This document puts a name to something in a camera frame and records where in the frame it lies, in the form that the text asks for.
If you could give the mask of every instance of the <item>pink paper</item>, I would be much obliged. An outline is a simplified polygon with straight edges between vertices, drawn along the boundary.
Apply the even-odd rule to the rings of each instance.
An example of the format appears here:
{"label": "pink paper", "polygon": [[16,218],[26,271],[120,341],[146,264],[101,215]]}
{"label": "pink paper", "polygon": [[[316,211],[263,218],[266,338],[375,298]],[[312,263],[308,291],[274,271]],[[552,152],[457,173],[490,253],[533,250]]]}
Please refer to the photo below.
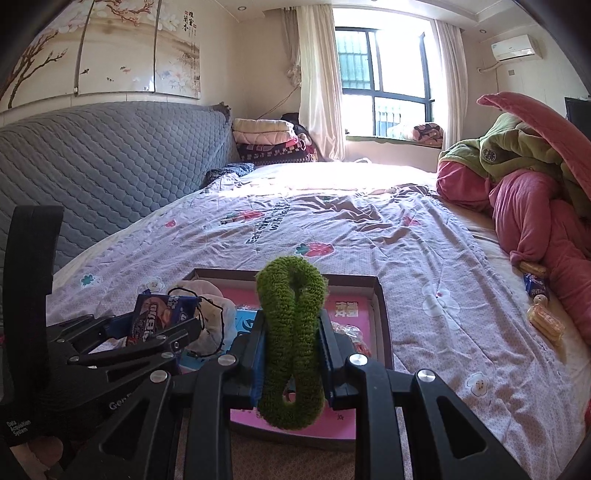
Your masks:
{"label": "pink paper", "polygon": [[[220,288],[224,297],[231,299],[237,307],[248,306],[257,309],[260,305],[256,293],[238,288]],[[369,322],[369,301],[365,297],[351,295],[329,295],[324,305],[330,320],[342,325],[355,325],[363,333],[366,344],[370,344],[371,327]],[[260,418],[256,410],[232,410],[230,419],[250,427],[272,432],[333,440],[355,439],[355,410],[334,411],[325,405],[324,411],[316,422],[298,431],[286,431],[272,427]]]}

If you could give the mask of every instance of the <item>cherry blossom painting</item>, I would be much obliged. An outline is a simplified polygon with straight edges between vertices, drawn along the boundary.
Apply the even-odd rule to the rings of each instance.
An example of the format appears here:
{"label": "cherry blossom painting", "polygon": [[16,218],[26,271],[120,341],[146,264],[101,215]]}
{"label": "cherry blossom painting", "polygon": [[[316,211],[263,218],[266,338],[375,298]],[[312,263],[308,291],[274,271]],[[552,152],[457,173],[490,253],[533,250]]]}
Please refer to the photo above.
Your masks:
{"label": "cherry blossom painting", "polygon": [[153,92],[158,0],[95,0],[86,27],[78,93]]}
{"label": "cherry blossom painting", "polygon": [[91,6],[92,0],[74,0],[36,36],[0,84],[0,111],[73,93],[80,40]]}
{"label": "cherry blossom painting", "polygon": [[195,7],[196,3],[189,0],[163,0],[155,58],[155,88],[159,93],[199,96],[199,29]]}
{"label": "cherry blossom painting", "polygon": [[0,83],[0,112],[73,93],[157,91],[197,97],[198,5],[190,0],[73,0]]}

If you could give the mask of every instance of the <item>plastic bag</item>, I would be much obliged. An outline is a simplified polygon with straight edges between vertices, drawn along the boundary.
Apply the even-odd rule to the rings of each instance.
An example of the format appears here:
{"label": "plastic bag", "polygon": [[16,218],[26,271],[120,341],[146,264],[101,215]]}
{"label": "plastic bag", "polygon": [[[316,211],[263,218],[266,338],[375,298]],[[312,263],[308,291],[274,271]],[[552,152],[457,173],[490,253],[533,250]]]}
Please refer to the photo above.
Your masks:
{"label": "plastic bag", "polygon": [[359,330],[358,327],[355,325],[341,325],[337,322],[331,322],[331,324],[335,333],[343,333],[351,338],[357,353],[362,353],[367,357],[372,356],[369,347],[363,341],[363,333],[361,333],[361,330]]}

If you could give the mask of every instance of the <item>window frame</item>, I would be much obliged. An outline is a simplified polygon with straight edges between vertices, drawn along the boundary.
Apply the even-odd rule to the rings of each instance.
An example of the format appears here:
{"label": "window frame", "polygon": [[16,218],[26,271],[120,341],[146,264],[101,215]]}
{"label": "window frame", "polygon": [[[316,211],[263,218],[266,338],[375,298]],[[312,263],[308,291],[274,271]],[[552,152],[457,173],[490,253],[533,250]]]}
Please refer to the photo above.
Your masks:
{"label": "window frame", "polygon": [[425,98],[415,97],[411,95],[403,95],[401,93],[390,93],[384,92],[384,82],[382,80],[382,62],[379,54],[379,43],[376,35],[375,50],[376,60],[378,62],[378,78],[379,78],[379,90],[375,89],[375,73],[373,65],[373,55],[371,51],[371,43],[369,41],[369,33],[374,34],[380,31],[379,28],[361,28],[361,27],[335,27],[336,31],[354,31],[354,32],[365,32],[365,41],[368,49],[368,64],[369,64],[369,90],[357,89],[357,88],[343,88],[341,81],[341,88],[343,95],[365,95],[370,96],[372,99],[372,118],[373,121],[373,136],[376,136],[377,121],[375,117],[375,99],[376,98],[389,98],[392,100],[404,100],[406,102],[422,103],[425,106],[425,121],[433,122],[433,102],[435,101],[431,97],[431,82],[429,79],[429,66],[427,63],[427,50],[425,49],[425,33],[419,37],[419,50],[421,53],[421,65],[423,67],[423,81],[425,83]]}

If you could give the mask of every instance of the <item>ceiling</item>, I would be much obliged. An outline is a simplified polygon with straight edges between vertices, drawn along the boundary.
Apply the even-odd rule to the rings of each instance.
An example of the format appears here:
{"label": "ceiling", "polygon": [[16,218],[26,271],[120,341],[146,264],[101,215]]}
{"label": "ceiling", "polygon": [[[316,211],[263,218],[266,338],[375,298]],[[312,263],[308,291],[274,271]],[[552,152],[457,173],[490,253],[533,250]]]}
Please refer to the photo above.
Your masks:
{"label": "ceiling", "polygon": [[[319,3],[319,0],[217,1],[238,21],[264,17],[265,10]],[[466,30],[466,35],[478,41],[533,23],[530,16],[512,0],[329,0],[327,3],[339,7],[399,11],[443,20]]]}

